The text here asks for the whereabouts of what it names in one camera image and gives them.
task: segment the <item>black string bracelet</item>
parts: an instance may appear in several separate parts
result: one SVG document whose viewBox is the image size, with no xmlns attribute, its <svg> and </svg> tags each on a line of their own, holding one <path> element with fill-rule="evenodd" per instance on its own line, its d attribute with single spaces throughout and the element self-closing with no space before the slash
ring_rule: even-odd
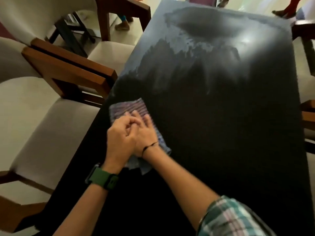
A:
<svg viewBox="0 0 315 236">
<path fill-rule="evenodd" d="M 141 157 L 143 157 L 144 151 L 147 150 L 149 147 L 154 146 L 155 143 L 152 143 L 150 146 L 144 147 L 143 150 L 142 150 L 142 155 L 141 155 Z"/>
</svg>

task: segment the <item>smartwatch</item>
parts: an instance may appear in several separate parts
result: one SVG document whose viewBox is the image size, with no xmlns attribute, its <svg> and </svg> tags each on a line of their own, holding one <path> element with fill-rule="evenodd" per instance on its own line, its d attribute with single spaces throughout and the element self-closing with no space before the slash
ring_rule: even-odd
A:
<svg viewBox="0 0 315 236">
<path fill-rule="evenodd" d="M 88 177 L 85 179 L 87 184 L 97 184 L 103 187 L 105 190 L 112 190 L 115 188 L 118 181 L 116 174 L 108 173 L 100 168 L 100 163 L 96 164 L 91 170 Z"/>
</svg>

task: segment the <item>sleeve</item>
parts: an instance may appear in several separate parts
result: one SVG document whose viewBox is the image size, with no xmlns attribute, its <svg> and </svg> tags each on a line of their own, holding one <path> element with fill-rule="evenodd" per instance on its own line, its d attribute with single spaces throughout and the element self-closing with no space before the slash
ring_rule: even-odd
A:
<svg viewBox="0 0 315 236">
<path fill-rule="evenodd" d="M 247 206 L 222 196 L 213 202 L 202 218 L 197 236 L 276 236 Z"/>
</svg>

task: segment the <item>person's left hand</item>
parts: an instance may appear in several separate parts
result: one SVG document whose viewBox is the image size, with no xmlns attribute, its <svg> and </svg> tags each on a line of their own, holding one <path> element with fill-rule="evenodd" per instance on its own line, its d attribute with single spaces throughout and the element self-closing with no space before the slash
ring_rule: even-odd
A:
<svg viewBox="0 0 315 236">
<path fill-rule="evenodd" d="M 112 174 L 122 170 L 135 150 L 139 124 L 137 118 L 128 115 L 114 121 L 107 131 L 107 153 L 103 170 Z"/>
</svg>

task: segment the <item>floor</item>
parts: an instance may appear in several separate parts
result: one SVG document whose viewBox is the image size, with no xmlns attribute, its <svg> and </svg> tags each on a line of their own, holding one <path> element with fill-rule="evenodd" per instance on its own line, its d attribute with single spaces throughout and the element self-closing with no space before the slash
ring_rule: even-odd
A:
<svg viewBox="0 0 315 236">
<path fill-rule="evenodd" d="M 151 7 L 151 15 L 154 14 L 160 0 L 144 0 Z M 271 11 L 281 10 L 287 6 L 289 0 L 230 0 L 226 6 L 228 9 L 252 12 L 262 15 L 270 15 Z M 95 13 L 86 12 L 84 21 L 87 28 L 97 29 L 97 17 Z M 135 45 L 139 40 L 142 29 L 139 19 L 135 18 L 130 25 L 130 31 L 117 32 L 114 25 L 120 23 L 117 18 L 111 26 L 112 41 L 129 45 Z M 310 75 L 303 45 L 300 39 L 293 41 L 298 83 L 301 101 L 315 99 L 315 77 Z M 0 85 L 0 98 L 6 99 L 10 94 L 10 103 L 0 103 L 0 129 L 5 129 L 0 133 L 0 171 L 8 170 L 16 154 L 24 145 L 36 126 L 40 123 L 49 107 L 58 99 L 57 94 L 45 83 L 43 79 L 25 77 L 13 79 Z M 49 195 L 24 185 L 20 182 L 12 182 L 0 185 L 0 195 L 9 198 L 20 204 L 30 204 L 46 202 Z M 36 230 L 31 227 L 14 235 L 33 235 Z M 0 236 L 10 235 L 0 231 Z"/>
</svg>

